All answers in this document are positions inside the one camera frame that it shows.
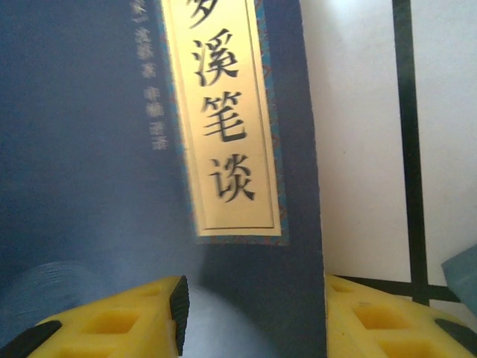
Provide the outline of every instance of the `patterned border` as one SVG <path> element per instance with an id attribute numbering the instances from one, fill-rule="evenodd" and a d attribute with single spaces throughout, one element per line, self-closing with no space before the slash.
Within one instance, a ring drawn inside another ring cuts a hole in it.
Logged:
<path id="1" fill-rule="evenodd" d="M 177 150 L 184 162 L 182 165 L 183 184 L 187 190 L 187 195 L 191 198 L 185 161 L 183 136 L 181 134 L 179 113 L 177 111 L 177 102 L 175 97 L 174 81 L 172 78 L 171 64 L 169 59 L 169 49 L 167 36 L 165 32 L 164 21 L 162 19 L 161 0 L 154 0 L 156 4 L 157 22 L 159 26 L 160 47 L 164 61 L 165 80 L 168 84 L 169 104 L 171 108 L 171 119 L 174 123 L 175 139 L 181 145 L 177 145 Z M 200 244 L 258 244 L 258 245 L 275 245 L 286 246 L 289 244 L 288 230 L 288 212 L 286 207 L 285 181 L 283 177 L 282 150 L 280 147 L 280 137 L 278 128 L 277 100 L 274 92 L 274 82 L 271 75 L 271 58 L 270 49 L 268 47 L 268 34 L 265 23 L 265 10 L 263 8 L 263 0 L 255 0 L 255 11 L 257 18 L 257 27 L 259 29 L 260 50 L 262 53 L 262 68 L 265 77 L 265 89 L 267 93 L 268 112 L 270 116 L 271 136 L 274 147 L 275 171 L 277 176 L 277 193 L 280 212 L 280 221 L 282 228 L 281 236 L 196 236 L 196 243 Z M 189 200 L 189 212 L 191 213 L 192 229 L 195 233 L 194 208 Z"/>

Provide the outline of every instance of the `yellow title label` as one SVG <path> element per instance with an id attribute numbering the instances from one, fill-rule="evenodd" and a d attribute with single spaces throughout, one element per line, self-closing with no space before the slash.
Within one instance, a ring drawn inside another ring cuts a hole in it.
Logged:
<path id="1" fill-rule="evenodd" d="M 280 236 L 253 0 L 161 2 L 198 236 Z"/>

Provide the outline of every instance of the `black rubber edge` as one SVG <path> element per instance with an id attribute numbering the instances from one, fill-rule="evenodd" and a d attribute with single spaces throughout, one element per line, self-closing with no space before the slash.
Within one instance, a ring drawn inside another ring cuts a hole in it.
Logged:
<path id="1" fill-rule="evenodd" d="M 179 356 L 183 355 L 184 342 L 186 341 L 187 318 L 189 317 L 189 286 L 187 277 L 182 276 L 169 299 L 171 316 L 176 322 L 176 346 Z"/>
<path id="2" fill-rule="evenodd" d="M 28 328 L 0 349 L 0 358 L 27 358 L 62 326 L 60 321 L 48 321 Z"/>
<path id="3" fill-rule="evenodd" d="M 477 357 L 477 333 L 461 324 L 438 318 L 435 323 L 446 331 L 456 342 Z"/>

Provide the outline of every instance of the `book cover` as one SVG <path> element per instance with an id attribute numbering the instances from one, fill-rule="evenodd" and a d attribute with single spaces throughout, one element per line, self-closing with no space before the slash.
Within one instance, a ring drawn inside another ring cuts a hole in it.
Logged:
<path id="1" fill-rule="evenodd" d="M 18 0 L 0 17 L 0 343 L 185 274 L 185 357 L 325 357 L 299 1 Z"/>

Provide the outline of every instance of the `chinese characters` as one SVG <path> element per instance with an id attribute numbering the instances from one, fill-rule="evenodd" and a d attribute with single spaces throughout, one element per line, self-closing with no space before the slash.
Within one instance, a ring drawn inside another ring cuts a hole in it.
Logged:
<path id="1" fill-rule="evenodd" d="M 215 117 L 216 122 L 213 122 L 209 125 L 205 125 L 204 127 L 218 127 L 218 129 L 215 129 L 205 134 L 206 136 L 210 136 L 212 134 L 220 134 L 222 142 L 232 142 L 233 140 L 244 139 L 247 136 L 247 133 L 245 132 L 243 126 L 244 121 L 236 118 L 239 115 L 237 114 L 237 112 L 233 111 L 232 107 L 238 104 L 238 97 L 240 95 L 240 92 L 236 92 L 234 95 L 232 95 L 232 93 L 230 92 L 224 92 L 224 95 L 222 97 L 216 97 L 215 99 L 205 97 L 202 112 L 205 112 L 210 108 L 214 113 L 208 116 L 208 118 Z M 238 133 L 231 134 L 230 130 L 235 127 L 240 127 L 241 131 L 239 131 Z"/>
<path id="2" fill-rule="evenodd" d="M 227 172 L 225 179 L 222 172 L 211 174 L 215 178 L 218 197 L 226 198 L 226 203 L 237 198 L 240 193 L 243 193 L 251 201 L 255 198 L 255 192 L 247 189 L 247 185 L 251 182 L 249 177 L 252 171 L 242 164 L 246 159 L 246 155 L 232 154 L 223 166 L 219 160 L 212 159 L 215 168 L 224 169 Z"/>
<path id="3" fill-rule="evenodd" d="M 156 77 L 156 64 L 154 62 L 154 49 L 151 41 L 151 32 L 143 22 L 148 21 L 145 0 L 133 0 L 131 3 L 132 20 L 138 24 L 135 30 L 137 57 L 141 60 L 141 75 L 148 82 L 144 89 L 144 98 L 147 101 L 145 113 L 150 119 L 149 132 L 152 138 L 153 150 L 164 150 L 168 146 L 165 137 L 165 126 L 160 117 L 164 116 L 164 108 L 160 102 L 160 91 L 150 82 Z"/>
<path id="4" fill-rule="evenodd" d="M 212 86 L 222 74 L 233 78 L 239 74 L 234 66 L 237 64 L 235 54 L 225 47 L 231 38 L 230 31 L 224 28 L 206 43 L 194 40 L 198 52 L 193 52 L 192 56 L 199 62 L 195 74 L 199 77 L 202 87 Z"/>
<path id="5" fill-rule="evenodd" d="M 214 10 L 218 0 L 187 0 L 187 5 L 194 2 L 197 6 L 194 10 L 194 13 L 191 16 L 191 19 L 194 19 L 196 16 L 199 16 L 199 20 L 193 24 L 190 28 L 194 28 L 207 17 L 209 17 L 210 13 Z"/>

